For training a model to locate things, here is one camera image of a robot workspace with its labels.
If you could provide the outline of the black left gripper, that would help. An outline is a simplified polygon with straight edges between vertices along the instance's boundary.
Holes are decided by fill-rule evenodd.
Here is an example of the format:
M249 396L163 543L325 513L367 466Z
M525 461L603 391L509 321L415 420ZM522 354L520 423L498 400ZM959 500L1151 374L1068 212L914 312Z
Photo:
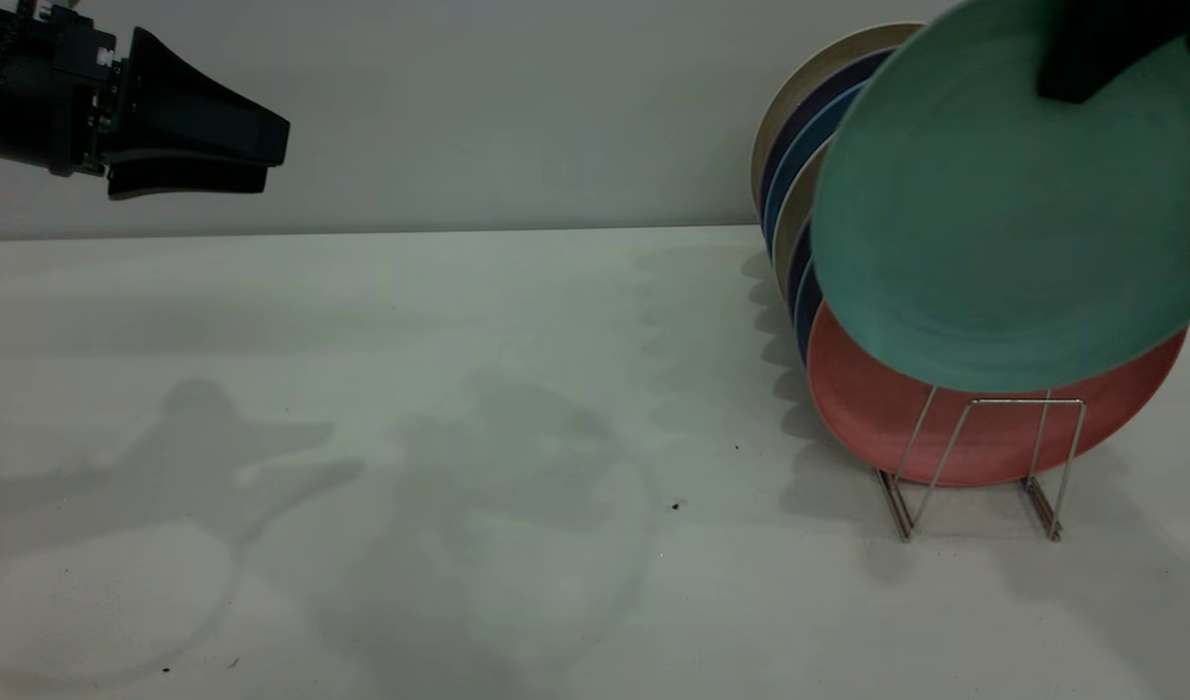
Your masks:
M109 177L109 198L262 193L290 124L137 27L129 57L73 8L0 8L0 158Z

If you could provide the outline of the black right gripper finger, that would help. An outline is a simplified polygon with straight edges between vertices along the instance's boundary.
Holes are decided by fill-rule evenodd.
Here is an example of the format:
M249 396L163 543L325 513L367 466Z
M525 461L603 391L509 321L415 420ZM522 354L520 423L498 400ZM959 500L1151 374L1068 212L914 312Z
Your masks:
M1036 94L1083 105L1173 40L1190 54L1190 1L1066 1L1036 71Z

